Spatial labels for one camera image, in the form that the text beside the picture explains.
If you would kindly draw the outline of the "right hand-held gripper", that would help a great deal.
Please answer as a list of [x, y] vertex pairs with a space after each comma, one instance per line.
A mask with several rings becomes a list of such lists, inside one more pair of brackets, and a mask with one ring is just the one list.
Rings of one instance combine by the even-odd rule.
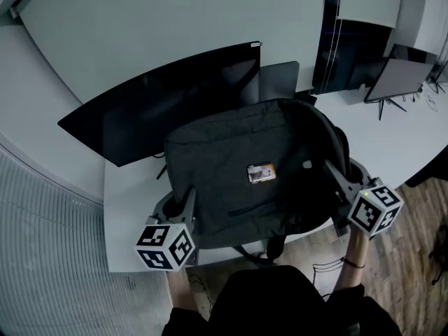
[[335, 226], [342, 230], [346, 226], [355, 225], [370, 239], [381, 232], [388, 230], [403, 207], [403, 199], [388, 184], [380, 178], [374, 178], [364, 184], [365, 168], [354, 159], [350, 159], [349, 179], [332, 164], [324, 162], [325, 173], [337, 184], [338, 188], [346, 194], [349, 203], [339, 210], [340, 219]]

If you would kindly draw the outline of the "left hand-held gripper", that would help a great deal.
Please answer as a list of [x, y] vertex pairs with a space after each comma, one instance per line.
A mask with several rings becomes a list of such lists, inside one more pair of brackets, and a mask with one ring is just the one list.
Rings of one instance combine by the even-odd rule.
[[178, 205], [178, 218], [171, 220], [164, 212], [168, 202], [175, 201], [172, 192], [166, 194], [149, 216], [135, 245], [135, 252], [148, 270], [180, 270], [197, 265], [198, 249], [193, 240], [195, 226], [196, 189], [190, 187]]

